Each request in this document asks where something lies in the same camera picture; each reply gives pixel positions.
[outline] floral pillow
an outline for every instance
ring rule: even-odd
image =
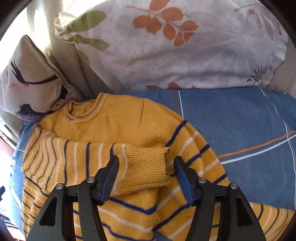
[[[71,100],[83,100],[27,35],[21,38],[0,81],[0,107],[25,120],[40,120]]]

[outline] striped sweater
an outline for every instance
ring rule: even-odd
[[[185,201],[175,176],[177,155],[199,176],[229,184],[212,149],[178,114],[148,99],[100,94],[93,101],[71,102],[35,127],[22,166],[25,234],[57,183],[81,183],[112,155],[119,157],[119,172],[110,199],[98,207],[108,240],[154,240],[156,233],[185,240],[195,207]],[[276,240],[294,214],[251,206],[267,240]],[[218,233],[219,213],[217,204],[211,240]],[[81,240],[77,204],[73,215],[76,239]]]

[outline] bed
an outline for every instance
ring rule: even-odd
[[[259,87],[155,90],[148,98],[188,120],[208,141],[230,181],[248,201],[295,210],[296,99]],[[13,218],[22,230],[20,171],[26,144],[38,122],[25,121],[11,169]]]

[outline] sweater collar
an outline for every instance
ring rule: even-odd
[[[67,106],[65,106],[65,115],[63,120],[66,121],[68,124],[77,123],[77,122],[88,122],[92,118],[96,117],[98,113],[100,112],[104,101],[106,99],[107,94],[100,93],[95,100],[95,103],[93,107],[87,111],[86,113],[83,113],[81,115],[73,115],[73,110],[76,108],[79,108],[79,106],[82,106],[84,103],[79,103],[75,101],[71,101]]]

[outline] bolt head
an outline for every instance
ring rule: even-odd
[[[88,179],[87,179],[87,182],[88,183],[93,183],[95,181],[95,178],[94,177],[89,177]]]
[[[235,184],[235,183],[231,183],[230,184],[230,187],[232,188],[232,189],[238,189],[238,185],[237,184]]]
[[[56,185],[56,189],[57,190],[60,190],[64,187],[64,184],[63,183],[59,183],[58,185]]]
[[[198,179],[198,182],[199,182],[199,183],[206,183],[207,180],[206,180],[204,177],[200,177],[200,178]]]

